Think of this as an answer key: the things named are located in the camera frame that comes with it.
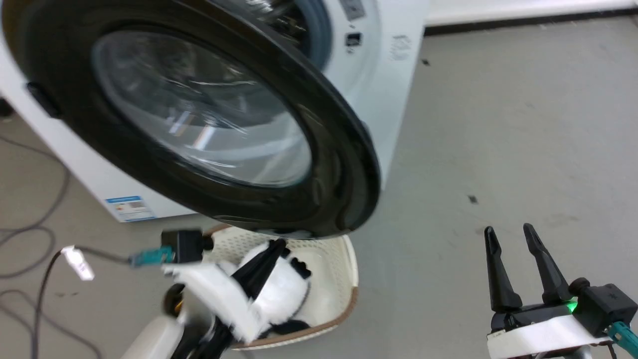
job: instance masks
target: white wall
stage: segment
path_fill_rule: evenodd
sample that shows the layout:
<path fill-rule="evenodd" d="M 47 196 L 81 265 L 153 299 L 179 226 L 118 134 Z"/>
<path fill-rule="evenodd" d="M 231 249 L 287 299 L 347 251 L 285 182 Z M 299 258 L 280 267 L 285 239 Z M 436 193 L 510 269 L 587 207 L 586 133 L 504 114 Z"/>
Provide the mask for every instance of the white wall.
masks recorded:
<path fill-rule="evenodd" d="M 638 6 L 638 0 L 431 0 L 428 26 L 564 15 Z"/>

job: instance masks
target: blue and white sticker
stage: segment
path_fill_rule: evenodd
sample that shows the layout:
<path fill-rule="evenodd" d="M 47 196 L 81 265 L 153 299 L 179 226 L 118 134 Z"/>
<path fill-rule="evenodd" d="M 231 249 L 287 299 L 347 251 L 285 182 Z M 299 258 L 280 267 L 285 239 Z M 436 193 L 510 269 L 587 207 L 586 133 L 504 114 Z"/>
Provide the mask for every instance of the blue and white sticker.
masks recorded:
<path fill-rule="evenodd" d="M 138 195 L 130 197 L 109 198 L 107 202 L 115 208 L 115 212 L 125 222 L 155 218 L 151 209 Z"/>

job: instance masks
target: laundry basket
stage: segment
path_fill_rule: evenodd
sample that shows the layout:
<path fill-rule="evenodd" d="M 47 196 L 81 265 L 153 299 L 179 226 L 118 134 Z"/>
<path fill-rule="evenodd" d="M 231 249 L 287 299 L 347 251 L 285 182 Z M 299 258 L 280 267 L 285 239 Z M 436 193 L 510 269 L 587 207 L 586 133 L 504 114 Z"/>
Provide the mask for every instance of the laundry basket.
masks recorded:
<path fill-rule="evenodd" d="M 226 260 L 238 264 L 249 250 L 276 238 L 229 225 L 219 225 L 207 233 L 213 237 L 215 248 L 205 253 L 205 262 Z M 294 257 L 305 262 L 312 271 L 310 292 L 294 317 L 306 322 L 310 328 L 258 339 L 247 345 L 239 344 L 234 349 L 273 348 L 317 337 L 335 329 L 352 312 L 357 302 L 359 272 L 349 237 L 316 241 L 287 240 L 286 246 Z"/>

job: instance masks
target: black square icon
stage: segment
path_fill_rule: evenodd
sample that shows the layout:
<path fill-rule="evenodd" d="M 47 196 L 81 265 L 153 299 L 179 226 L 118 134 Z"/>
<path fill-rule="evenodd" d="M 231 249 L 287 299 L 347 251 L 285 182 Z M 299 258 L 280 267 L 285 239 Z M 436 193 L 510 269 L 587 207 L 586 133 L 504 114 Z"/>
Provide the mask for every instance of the black square icon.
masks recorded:
<path fill-rule="evenodd" d="M 346 34 L 346 46 L 359 46 L 361 45 L 361 33 L 349 33 Z"/>

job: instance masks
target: green light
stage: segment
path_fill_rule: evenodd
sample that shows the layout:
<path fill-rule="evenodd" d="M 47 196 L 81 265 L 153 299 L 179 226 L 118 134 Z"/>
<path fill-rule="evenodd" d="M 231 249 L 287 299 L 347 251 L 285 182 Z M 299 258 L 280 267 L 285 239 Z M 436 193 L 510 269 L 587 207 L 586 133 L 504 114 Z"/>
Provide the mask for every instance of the green light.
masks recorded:
<path fill-rule="evenodd" d="M 569 308 L 569 311 L 573 313 L 577 305 L 578 305 L 578 302 L 569 302 L 567 303 L 567 308 Z"/>

